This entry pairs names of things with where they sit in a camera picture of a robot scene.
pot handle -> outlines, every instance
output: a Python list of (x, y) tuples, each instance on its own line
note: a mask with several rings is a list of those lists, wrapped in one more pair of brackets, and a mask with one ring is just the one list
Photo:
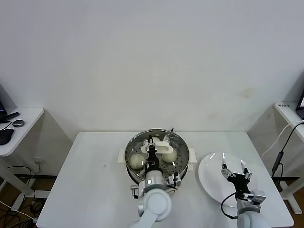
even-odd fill
[[(168, 142), (159, 141), (155, 142), (155, 147), (157, 148), (157, 153), (172, 153), (173, 148), (169, 145)], [(145, 143), (144, 146), (142, 146), (141, 150), (143, 153), (147, 153), (147, 147), (148, 143)]]
[(189, 148), (188, 171), (194, 171), (194, 167), (193, 167), (194, 163), (197, 163), (195, 151), (193, 148)]
[(120, 163), (120, 164), (125, 164), (124, 149), (119, 150), (117, 162)]

floor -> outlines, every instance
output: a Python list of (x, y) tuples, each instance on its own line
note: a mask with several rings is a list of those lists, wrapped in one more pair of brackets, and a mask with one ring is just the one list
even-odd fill
[[(292, 181), (286, 181), (287, 185), (292, 184)], [(304, 188), (300, 189), (294, 194), (295, 199), (297, 200), (298, 204), (300, 205), (302, 211), (304, 211)], [(284, 200), (290, 214), (294, 219), (294, 228), (303, 228), (304, 227), (304, 214), (302, 215), (295, 215), (286, 200)]]
[[(33, 189), (36, 190), (51, 190), (53, 184), (54, 184), (55, 180), (54, 179), (38, 179), (35, 181), (34, 185), (33, 185)], [(287, 184), (290, 185), (292, 183), (292, 181), (287, 181)], [(3, 191), (0, 193), (0, 200), (8, 205), (12, 205), (13, 201), (15, 200), (15, 198), (18, 196), (19, 191), (14, 188), (13, 186), (11, 186), (10, 184), (7, 184), (5, 186), (5, 188), (3, 189)], [(295, 195), (295, 198), (297, 199), (299, 205), (301, 206), (302, 210), (304, 211), (304, 188), (299, 190)], [(32, 217), (35, 217), (29, 210), (29, 205), (31, 204), (32, 199), (25, 199), (22, 207), (24, 209), (21, 209), (21, 212), (24, 212)], [(304, 214), (302, 215), (295, 215), (293, 214), (289, 204), (287, 201), (285, 201), (285, 204), (287, 205), (287, 208), (289, 209), (289, 211), (291, 212), (292, 217), (294, 218), (294, 226), (293, 228), (302, 228), (304, 227)], [(0, 204), (0, 228), (30, 228), (30, 227), (26, 227), (25, 224), (21, 224), (21, 226), (19, 225), (15, 225), (16, 223), (19, 222), (19, 218), (20, 221), (23, 220), (27, 220), (28, 217), (21, 215), (17, 212), (5, 212), (7, 211), (7, 207), (5, 207), (4, 205)]]
[[(27, 181), (27, 179), (25, 178), (21, 178), (21, 180), (23, 180), (24, 182)], [(36, 190), (51, 190), (52, 189), (52, 186), (55, 182), (55, 179), (37, 179), (33, 185), (33, 189), (36, 189)], [(11, 186), (9, 183), (6, 184), (5, 188), (2, 190), (2, 192), (0, 193), (0, 201), (2, 201), (3, 203), (7, 204), (7, 205), (12, 205), (13, 202), (15, 201), (15, 198), (18, 196), (20, 192), (14, 188), (13, 186)], [(32, 202), (32, 199), (30, 198), (27, 198), (23, 201), (23, 204), (21, 205), (21, 208), (24, 208), (24, 209), (21, 209), (20, 211), (23, 212), (23, 213), (26, 213), (28, 215), (30, 215), (31, 217), (35, 217), (35, 215), (33, 213), (30, 212), (30, 209), (29, 209), (29, 205), (31, 204)], [(31, 226), (27, 226), (27, 224), (21, 224), (19, 226), (16, 225), (14, 226), (14, 224), (18, 223), (19, 222), (19, 218), (20, 218), (20, 221), (23, 221), (23, 220), (28, 220), (29, 218), (22, 215), (22, 214), (19, 214), (17, 212), (5, 212), (5, 211), (8, 210), (8, 208), (6, 206), (4, 206), (3, 204), (0, 204), (0, 228), (30, 228)]]

white robot link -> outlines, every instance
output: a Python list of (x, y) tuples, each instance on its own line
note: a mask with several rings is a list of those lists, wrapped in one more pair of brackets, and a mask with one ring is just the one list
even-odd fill
[[(237, 219), (238, 228), (271, 228), (266, 218), (260, 214), (261, 203), (266, 199), (263, 191), (249, 191), (248, 183), (250, 182), (251, 173), (241, 163), (243, 173), (231, 172), (223, 159), (222, 174), (234, 185), (236, 192), (229, 195), (221, 203), (221, 210), (225, 216), (230, 219)], [(237, 200), (237, 216), (231, 216), (224, 212), (223, 204), (231, 196), (235, 195)]]
[(147, 152), (149, 156), (145, 164), (145, 180), (138, 186), (131, 186), (133, 197), (138, 199), (138, 214), (141, 217), (131, 228), (151, 228), (154, 222), (166, 219), (171, 212), (172, 204), (165, 190), (177, 189), (181, 185), (181, 178), (177, 172), (169, 176), (168, 181), (163, 178), (163, 171), (156, 156), (157, 149), (151, 135), (148, 139)]

desk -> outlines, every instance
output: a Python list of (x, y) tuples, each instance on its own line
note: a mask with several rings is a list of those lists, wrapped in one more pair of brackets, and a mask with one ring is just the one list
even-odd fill
[[(227, 152), (250, 164), (258, 177), (259, 188), (266, 193), (261, 213), (272, 227), (291, 227), (294, 221), (272, 182), (253, 144), (245, 132), (177, 132), (198, 163), (187, 172), (172, 197), (172, 211), (154, 228), (236, 228), (237, 222), (225, 217), (220, 204), (203, 189), (198, 164), (209, 153)], [(40, 228), (127, 228), (139, 219), (134, 184), (125, 165), (117, 163), (119, 150), (136, 133), (81, 132), (61, 168), (38, 218)], [(236, 208), (225, 206), (229, 214)]]
[[(12, 135), (11, 140), (7, 144), (0, 145), (0, 157), (9, 156), (15, 151), (16, 147), (20, 144), (20, 142), (23, 140), (23, 138), (27, 135), (27, 133), (30, 131), (30, 129), (34, 126), (34, 124), (37, 122), (37, 120), (44, 112), (43, 108), (19, 108), (19, 107), (6, 108), (6, 111), (8, 114), (14, 112), (20, 113), (20, 116), (10, 119), (9, 121), (15, 121), (21, 119), (25, 121), (25, 124), (20, 128), (15, 128), (12, 125), (8, 127), (8, 129), (13, 128), (14, 133)], [(6, 125), (7, 123), (0, 124), (0, 129), (4, 128)], [(35, 167), (35, 169), (33, 170), (34, 173), (38, 172), (37, 165), (27, 154), (22, 153), (20, 154), (20, 156), (28, 165), (30, 165), (31, 167)], [(30, 187), (35, 182), (35, 179), (31, 179), (28, 185), (26, 185), (13, 173), (7, 170), (2, 164), (0, 164), (0, 176), (4, 179), (4, 182), (0, 186), (0, 191), (4, 188), (6, 182), (9, 182), (11, 185), (13, 185), (18, 190), (21, 191), (21, 194), (15, 200), (15, 203), (12, 207), (13, 210), (19, 209), (19, 206), (21, 205), (24, 197), (34, 196), (34, 190), (31, 189)], [(47, 191), (36, 191), (37, 198), (39, 197), (46, 198), (47, 196), (48, 196)]]
[[(281, 114), (281, 116), (287, 121), (288, 124), (302, 120), (298, 114), (295, 112), (297, 107), (296, 102), (277, 102), (275, 104), (276, 110)], [(291, 128), (294, 128), (299, 123), (292, 123)], [(304, 124), (298, 126), (294, 131), (299, 138), (304, 142)], [(280, 182), (280, 186), (283, 189), (281, 191), (281, 196), (284, 200), (287, 200), (293, 209), (295, 214), (302, 214), (302, 210), (294, 198), (294, 194), (304, 187), (304, 177), (300, 177), (291, 185), (287, 185), (285, 181)]]

table leg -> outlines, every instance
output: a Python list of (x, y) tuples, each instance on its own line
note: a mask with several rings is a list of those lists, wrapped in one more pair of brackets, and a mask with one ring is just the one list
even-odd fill
[[(36, 181), (36, 179), (30, 179), (27, 182), (27, 185), (29, 187), (32, 187), (34, 182)], [(41, 199), (47, 199), (48, 195), (50, 193), (50, 191), (43, 191), (43, 190), (34, 190), (33, 193), (31, 193), (30, 195), (24, 194), (24, 193), (20, 193), (17, 197), (17, 199), (15, 200), (13, 206), (11, 207), (12, 211), (16, 211), (20, 209), (20, 206), (23, 202), (23, 200), (25, 200), (25, 198), (41, 198)]]
[(280, 192), (282, 199), (288, 201), (295, 214), (302, 214), (302, 210), (297, 201), (295, 200), (293, 194), (300, 190), (302, 187), (304, 187), (304, 177), (300, 177), (289, 186), (286, 184), (285, 181), (281, 181), (280, 186), (283, 189), (283, 191)]
[(16, 177), (13, 173), (11, 173), (8, 169), (6, 169), (1, 163), (0, 163), (0, 176), (24, 194), (30, 195), (34, 193), (33, 189), (31, 189), (29, 186), (23, 183), (18, 177)]
[(6, 180), (4, 180), (4, 181), (2, 182), (2, 184), (0, 185), (0, 192), (2, 192), (2, 190), (4, 189), (6, 183), (7, 183)]

